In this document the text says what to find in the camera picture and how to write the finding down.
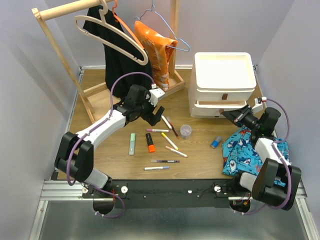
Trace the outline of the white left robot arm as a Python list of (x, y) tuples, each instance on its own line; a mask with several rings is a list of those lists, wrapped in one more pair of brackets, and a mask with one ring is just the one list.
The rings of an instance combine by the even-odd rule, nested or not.
[(112, 104), (100, 120), (78, 133), (68, 131), (62, 136), (54, 166), (68, 174), (69, 180), (92, 185), (99, 197), (107, 197), (111, 191), (110, 178), (94, 168), (95, 149), (114, 132), (138, 118), (155, 126), (165, 109), (160, 106), (156, 113), (153, 111), (164, 95), (160, 88), (148, 90), (141, 85), (132, 85), (127, 96)]

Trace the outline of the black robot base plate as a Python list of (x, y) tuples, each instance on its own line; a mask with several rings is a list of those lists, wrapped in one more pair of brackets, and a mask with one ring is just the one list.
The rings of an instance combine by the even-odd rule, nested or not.
[(111, 209), (232, 208), (248, 212), (247, 190), (236, 188), (232, 179), (114, 179), (103, 192), (85, 185), (82, 197), (93, 199), (93, 208)]

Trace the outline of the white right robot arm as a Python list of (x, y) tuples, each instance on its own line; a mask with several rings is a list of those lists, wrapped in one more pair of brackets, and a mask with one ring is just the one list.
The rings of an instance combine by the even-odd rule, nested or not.
[(230, 191), (236, 196), (248, 191), (273, 209), (290, 210), (302, 171), (289, 162), (286, 140), (273, 134), (281, 113), (267, 107), (257, 118), (245, 105), (221, 114), (239, 128), (222, 144), (222, 172), (234, 177)]

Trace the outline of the clear jar of paper clips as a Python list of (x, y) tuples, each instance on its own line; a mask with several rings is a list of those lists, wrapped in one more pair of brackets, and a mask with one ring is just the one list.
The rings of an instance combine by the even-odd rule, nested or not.
[(192, 127), (190, 125), (184, 124), (180, 127), (180, 137), (182, 139), (188, 139), (192, 134)]

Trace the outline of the white three-drawer organizer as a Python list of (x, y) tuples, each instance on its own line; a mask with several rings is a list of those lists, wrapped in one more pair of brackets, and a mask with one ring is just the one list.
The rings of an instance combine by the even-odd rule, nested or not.
[(197, 52), (188, 87), (193, 118), (221, 118), (225, 111), (242, 108), (257, 86), (247, 52)]

